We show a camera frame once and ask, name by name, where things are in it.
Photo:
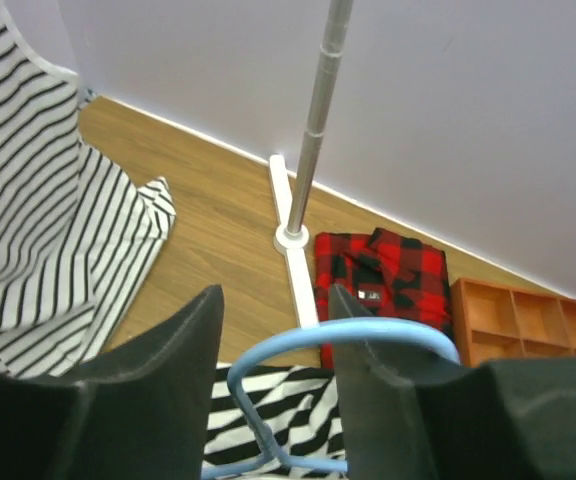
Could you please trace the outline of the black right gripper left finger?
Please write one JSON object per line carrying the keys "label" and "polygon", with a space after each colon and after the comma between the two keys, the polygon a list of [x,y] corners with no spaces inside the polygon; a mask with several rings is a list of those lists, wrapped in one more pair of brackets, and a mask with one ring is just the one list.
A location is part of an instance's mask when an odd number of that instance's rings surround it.
{"label": "black right gripper left finger", "polygon": [[218,285],[59,377],[0,373],[0,479],[197,479],[224,317]]}

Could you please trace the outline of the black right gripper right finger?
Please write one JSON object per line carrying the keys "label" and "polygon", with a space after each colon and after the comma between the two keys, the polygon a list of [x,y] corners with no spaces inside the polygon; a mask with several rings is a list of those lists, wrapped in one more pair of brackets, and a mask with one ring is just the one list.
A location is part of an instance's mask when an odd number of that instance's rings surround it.
{"label": "black right gripper right finger", "polygon": [[333,348],[351,479],[576,479],[576,358],[475,368],[416,345]]}

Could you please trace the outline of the wide striped tank top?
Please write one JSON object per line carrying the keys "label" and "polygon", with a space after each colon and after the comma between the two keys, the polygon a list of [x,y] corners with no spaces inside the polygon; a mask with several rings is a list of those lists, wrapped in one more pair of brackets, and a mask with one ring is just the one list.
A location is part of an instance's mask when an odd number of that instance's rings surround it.
{"label": "wide striped tank top", "polygon": [[[212,388],[203,466],[247,462],[260,449],[227,387],[230,365],[219,363]],[[259,365],[243,379],[257,413],[287,453],[315,459],[346,458],[338,393],[331,370]]]}

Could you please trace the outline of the light blue wire hanger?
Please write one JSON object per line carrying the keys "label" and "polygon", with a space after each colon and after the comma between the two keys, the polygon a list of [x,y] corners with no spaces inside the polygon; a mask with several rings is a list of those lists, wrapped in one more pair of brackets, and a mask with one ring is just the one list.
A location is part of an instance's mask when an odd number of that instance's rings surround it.
{"label": "light blue wire hanger", "polygon": [[227,386],[235,403],[243,412],[253,431],[260,455],[247,462],[231,463],[220,467],[204,468],[203,479],[217,479],[242,475],[274,460],[287,468],[305,468],[319,472],[346,473],[345,460],[328,460],[293,456],[282,449],[274,434],[262,420],[243,388],[243,378],[260,362],[292,350],[322,344],[344,344],[367,340],[403,343],[421,347],[440,358],[459,365],[460,356],[455,344],[442,332],[424,324],[404,319],[384,317],[356,317],[333,320],[309,328],[297,328],[270,337],[244,352],[232,364]]}

